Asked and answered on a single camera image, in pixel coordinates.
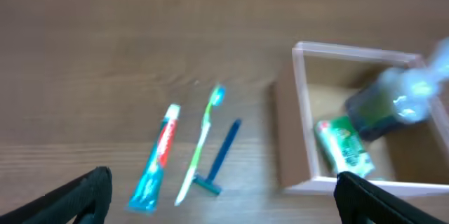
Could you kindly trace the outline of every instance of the toothbrush head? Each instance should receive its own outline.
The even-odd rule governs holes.
[[[225,97],[226,88],[221,85],[217,85],[212,92],[212,95],[210,95],[209,102],[212,104],[212,106],[217,107],[221,105],[223,98]]]

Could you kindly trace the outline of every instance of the toothpaste tube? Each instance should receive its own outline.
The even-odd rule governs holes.
[[[146,213],[151,213],[156,210],[159,190],[163,179],[163,168],[167,163],[168,152],[175,137],[179,113],[179,105],[172,104],[168,108],[162,121],[158,140],[154,144],[147,166],[134,191],[134,195],[128,203],[130,210]]]

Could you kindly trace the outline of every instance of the soap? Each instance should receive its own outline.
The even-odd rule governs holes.
[[[375,169],[348,116],[319,121],[314,130],[334,173],[350,171],[365,178]]]

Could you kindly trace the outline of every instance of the transparent bottle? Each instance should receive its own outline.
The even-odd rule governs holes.
[[[427,68],[385,70],[367,88],[350,97],[347,114],[364,140],[424,121],[428,100],[440,92],[439,83],[449,78],[449,38],[440,42]]]

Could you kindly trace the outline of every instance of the open box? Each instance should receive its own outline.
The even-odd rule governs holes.
[[[344,102],[388,67],[424,67],[419,55],[300,42],[276,81],[281,187],[330,194],[336,175],[326,165],[313,127],[344,114]],[[375,165],[366,177],[400,197],[449,192],[448,116],[430,100],[426,122],[364,143]]]

